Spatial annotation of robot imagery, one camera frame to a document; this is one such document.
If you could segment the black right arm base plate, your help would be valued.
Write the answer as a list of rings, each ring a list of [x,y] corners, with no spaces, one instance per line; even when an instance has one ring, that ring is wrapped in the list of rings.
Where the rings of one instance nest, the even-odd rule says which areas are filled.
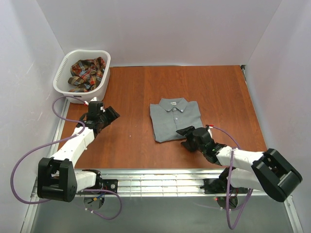
[[[221,179],[203,179],[200,189],[205,194],[224,194],[227,192],[227,181]]]

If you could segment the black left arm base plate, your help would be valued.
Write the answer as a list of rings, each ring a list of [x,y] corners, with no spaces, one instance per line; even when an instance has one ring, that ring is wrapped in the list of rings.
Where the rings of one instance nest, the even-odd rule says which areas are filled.
[[[109,190],[112,192],[118,192],[119,180],[117,179],[100,179],[99,188],[102,190]]]

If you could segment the grey long sleeve shirt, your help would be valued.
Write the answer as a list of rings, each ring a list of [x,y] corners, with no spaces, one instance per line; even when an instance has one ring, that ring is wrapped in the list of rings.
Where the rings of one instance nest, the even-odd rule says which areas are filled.
[[[150,117],[154,140],[158,143],[183,139],[177,130],[203,127],[198,103],[185,98],[162,98],[158,104],[150,104]]]

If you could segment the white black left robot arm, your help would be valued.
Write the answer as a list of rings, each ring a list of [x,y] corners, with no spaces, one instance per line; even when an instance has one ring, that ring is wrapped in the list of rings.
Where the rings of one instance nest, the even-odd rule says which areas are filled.
[[[76,193],[85,189],[102,189],[100,171],[75,171],[74,167],[98,134],[119,117],[113,107],[90,101],[88,112],[76,122],[71,138],[50,158],[39,161],[37,195],[42,199],[71,202]]]

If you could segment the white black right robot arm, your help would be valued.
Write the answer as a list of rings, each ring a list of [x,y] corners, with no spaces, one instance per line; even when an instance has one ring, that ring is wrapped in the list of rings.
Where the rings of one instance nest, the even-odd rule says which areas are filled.
[[[218,179],[205,186],[207,192],[255,189],[284,202],[302,182],[301,174],[276,149],[254,152],[233,148],[215,142],[212,129],[212,125],[206,125],[176,131],[186,138],[181,144],[188,151],[199,151],[208,162],[226,167]]]

